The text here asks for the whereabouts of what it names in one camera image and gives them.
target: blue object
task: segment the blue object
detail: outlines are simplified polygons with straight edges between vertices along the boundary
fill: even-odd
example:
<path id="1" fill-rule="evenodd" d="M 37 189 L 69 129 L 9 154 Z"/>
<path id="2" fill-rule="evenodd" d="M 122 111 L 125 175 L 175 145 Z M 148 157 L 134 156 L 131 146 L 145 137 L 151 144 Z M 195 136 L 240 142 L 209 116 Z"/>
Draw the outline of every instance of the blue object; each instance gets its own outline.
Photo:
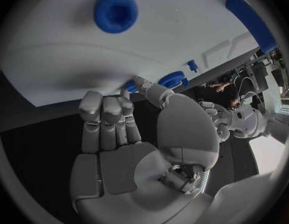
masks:
<path id="1" fill-rule="evenodd" d="M 226 8 L 246 26 L 264 53 L 268 53 L 277 47 L 263 20 L 244 0 L 227 0 Z"/>
<path id="2" fill-rule="evenodd" d="M 125 90 L 131 93 L 135 93 L 137 91 L 134 80 L 130 80 L 125 84 Z"/>
<path id="3" fill-rule="evenodd" d="M 185 78 L 184 73 L 182 71 L 176 71 L 161 78 L 158 84 L 171 89 L 179 86 L 181 82 L 184 86 L 186 86 L 188 84 L 188 81 L 186 82 L 185 80 L 187 79 Z"/>
<path id="4" fill-rule="evenodd" d="M 194 63 L 194 60 L 188 61 L 187 65 L 190 67 L 191 71 L 197 72 L 198 66 Z"/>
<path id="5" fill-rule="evenodd" d="M 94 19 L 98 27 L 108 33 L 128 30 L 136 21 L 137 4 L 134 0 L 96 0 Z"/>

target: blue knob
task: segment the blue knob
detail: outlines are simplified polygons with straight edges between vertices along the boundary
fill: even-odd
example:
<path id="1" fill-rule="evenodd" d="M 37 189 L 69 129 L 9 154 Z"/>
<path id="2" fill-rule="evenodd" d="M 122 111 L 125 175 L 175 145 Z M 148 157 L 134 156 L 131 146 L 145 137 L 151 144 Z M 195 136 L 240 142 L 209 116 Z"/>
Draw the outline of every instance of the blue knob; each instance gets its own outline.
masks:
<path id="1" fill-rule="evenodd" d="M 131 92 L 131 93 L 135 93 L 137 91 L 137 88 L 135 86 L 135 82 L 134 80 L 130 80 L 128 81 L 125 86 L 124 86 L 125 90 Z"/>
<path id="2" fill-rule="evenodd" d="M 134 0 L 96 0 L 94 6 L 95 23 L 108 33 L 128 30 L 137 15 L 138 8 Z"/>
<path id="3" fill-rule="evenodd" d="M 194 63 L 194 60 L 188 61 L 187 65 L 190 67 L 191 71 L 197 72 L 198 66 Z"/>
<path id="4" fill-rule="evenodd" d="M 161 78 L 158 84 L 172 89 L 176 86 L 179 86 L 181 82 L 184 86 L 187 85 L 188 81 L 186 81 L 187 79 L 185 78 L 184 73 L 182 71 L 176 71 Z"/>

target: blue plastic part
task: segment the blue plastic part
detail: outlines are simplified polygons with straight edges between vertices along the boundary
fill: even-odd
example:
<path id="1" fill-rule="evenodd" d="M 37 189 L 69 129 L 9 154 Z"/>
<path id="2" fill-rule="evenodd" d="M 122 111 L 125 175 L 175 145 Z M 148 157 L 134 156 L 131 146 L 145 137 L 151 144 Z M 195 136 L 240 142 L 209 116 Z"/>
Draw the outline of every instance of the blue plastic part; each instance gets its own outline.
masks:
<path id="1" fill-rule="evenodd" d="M 184 87 L 188 87 L 189 86 L 189 81 L 187 80 L 187 78 L 184 78 L 182 81 L 182 84 L 184 85 Z"/>
<path id="2" fill-rule="evenodd" d="M 99 28 L 108 33 L 128 30 L 138 16 L 134 0 L 96 0 L 94 19 Z"/>
<path id="3" fill-rule="evenodd" d="M 135 82 L 134 80 L 130 80 L 125 84 L 125 90 L 131 92 L 131 93 L 135 93 L 137 91 L 137 88 L 135 86 Z"/>
<path id="4" fill-rule="evenodd" d="M 277 47 L 263 20 L 244 0 L 227 0 L 226 8 L 246 26 L 264 53 L 268 53 Z"/>
<path id="5" fill-rule="evenodd" d="M 188 61 L 187 65 L 190 67 L 191 71 L 197 72 L 198 66 L 194 63 L 194 60 Z"/>
<path id="6" fill-rule="evenodd" d="M 174 87 L 179 86 L 184 78 L 185 75 L 182 71 L 176 71 L 161 78 L 158 84 L 165 86 L 169 89 L 172 89 Z"/>

